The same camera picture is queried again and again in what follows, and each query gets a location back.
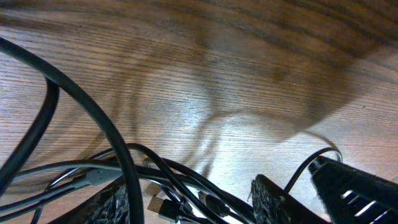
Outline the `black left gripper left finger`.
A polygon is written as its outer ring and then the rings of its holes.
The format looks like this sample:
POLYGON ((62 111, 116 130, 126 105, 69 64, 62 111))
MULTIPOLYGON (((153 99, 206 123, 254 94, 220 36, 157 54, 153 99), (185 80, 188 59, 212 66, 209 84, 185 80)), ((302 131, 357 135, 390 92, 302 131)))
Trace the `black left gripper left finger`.
POLYGON ((129 224, 129 202, 123 177, 49 224, 129 224))

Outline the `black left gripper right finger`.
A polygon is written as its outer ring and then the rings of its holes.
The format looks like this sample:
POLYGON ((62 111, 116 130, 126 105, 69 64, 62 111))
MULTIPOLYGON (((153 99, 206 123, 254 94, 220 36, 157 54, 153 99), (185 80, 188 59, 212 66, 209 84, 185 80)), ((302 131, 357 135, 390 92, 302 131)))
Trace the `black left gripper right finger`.
POLYGON ((262 174, 251 182, 257 224, 329 224, 262 174))

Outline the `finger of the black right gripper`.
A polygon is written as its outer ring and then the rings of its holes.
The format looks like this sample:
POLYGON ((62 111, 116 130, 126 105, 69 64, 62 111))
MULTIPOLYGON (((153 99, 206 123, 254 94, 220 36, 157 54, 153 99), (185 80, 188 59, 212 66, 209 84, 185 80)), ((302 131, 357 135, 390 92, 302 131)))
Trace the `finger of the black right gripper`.
POLYGON ((333 223, 397 224, 397 184, 320 156, 308 167, 333 223))

